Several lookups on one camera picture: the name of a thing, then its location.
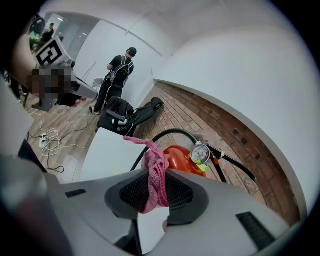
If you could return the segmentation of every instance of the table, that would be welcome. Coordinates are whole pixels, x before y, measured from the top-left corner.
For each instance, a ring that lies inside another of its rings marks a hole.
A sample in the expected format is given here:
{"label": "table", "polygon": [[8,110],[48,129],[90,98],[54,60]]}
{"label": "table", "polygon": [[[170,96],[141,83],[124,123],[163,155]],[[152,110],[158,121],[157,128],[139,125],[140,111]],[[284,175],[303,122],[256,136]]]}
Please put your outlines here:
{"label": "table", "polygon": [[[80,182],[111,177],[129,172],[145,145],[133,144],[119,134],[100,128],[83,163]],[[138,214],[138,230],[142,253],[150,252],[165,235],[162,223],[169,208],[156,208],[148,214]]]}
{"label": "table", "polygon": [[127,173],[134,165],[145,145],[137,145],[123,136],[100,128],[83,163],[80,182],[102,179]]}

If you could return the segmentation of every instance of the black cap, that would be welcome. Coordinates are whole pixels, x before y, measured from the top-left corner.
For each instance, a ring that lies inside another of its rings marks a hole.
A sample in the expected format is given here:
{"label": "black cap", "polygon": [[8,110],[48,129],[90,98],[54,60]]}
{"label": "black cap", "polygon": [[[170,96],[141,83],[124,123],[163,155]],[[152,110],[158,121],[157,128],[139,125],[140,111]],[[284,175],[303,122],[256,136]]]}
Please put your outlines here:
{"label": "black cap", "polygon": [[130,48],[127,50],[127,52],[129,53],[129,55],[130,55],[131,57],[134,57],[134,56],[136,56],[136,54],[137,54],[137,49],[134,48],[134,47],[130,47]]}

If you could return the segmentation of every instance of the black bag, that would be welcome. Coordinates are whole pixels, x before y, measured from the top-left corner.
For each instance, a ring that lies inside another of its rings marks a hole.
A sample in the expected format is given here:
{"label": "black bag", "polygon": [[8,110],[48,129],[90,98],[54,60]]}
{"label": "black bag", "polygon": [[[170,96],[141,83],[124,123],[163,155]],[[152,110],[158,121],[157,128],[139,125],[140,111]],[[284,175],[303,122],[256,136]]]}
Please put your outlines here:
{"label": "black bag", "polygon": [[111,85],[119,89],[125,87],[128,77],[130,75],[130,68],[134,65],[132,61],[126,64],[125,56],[121,56],[121,58],[121,64],[114,68],[109,74]]}

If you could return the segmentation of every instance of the white curved wall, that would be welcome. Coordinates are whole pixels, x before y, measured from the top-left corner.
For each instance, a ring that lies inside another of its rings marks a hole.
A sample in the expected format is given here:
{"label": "white curved wall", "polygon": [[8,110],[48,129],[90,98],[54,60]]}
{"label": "white curved wall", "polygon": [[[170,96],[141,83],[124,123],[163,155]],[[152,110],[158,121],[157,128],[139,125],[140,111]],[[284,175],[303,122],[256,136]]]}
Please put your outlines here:
{"label": "white curved wall", "polygon": [[246,124],[288,176],[301,217],[306,207],[310,213],[320,189],[320,83],[297,36],[267,26],[202,36],[181,47],[154,77]]}
{"label": "white curved wall", "polygon": [[101,19],[83,44],[74,71],[84,81],[104,78],[107,65],[117,55],[137,48],[134,72],[123,89],[122,98],[134,108],[154,86],[153,70],[167,60],[183,43],[176,31],[157,12],[132,0],[54,0],[42,12],[70,12]]}

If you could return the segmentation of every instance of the pressure gauge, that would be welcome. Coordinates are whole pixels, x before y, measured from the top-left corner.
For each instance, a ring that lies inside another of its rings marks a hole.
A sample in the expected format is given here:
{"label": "pressure gauge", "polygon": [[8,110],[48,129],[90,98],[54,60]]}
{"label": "pressure gauge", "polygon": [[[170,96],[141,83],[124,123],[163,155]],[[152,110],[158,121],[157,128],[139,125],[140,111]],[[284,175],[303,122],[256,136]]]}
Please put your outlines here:
{"label": "pressure gauge", "polygon": [[195,164],[203,165],[210,159],[210,150],[206,145],[197,142],[191,151],[190,158]]}

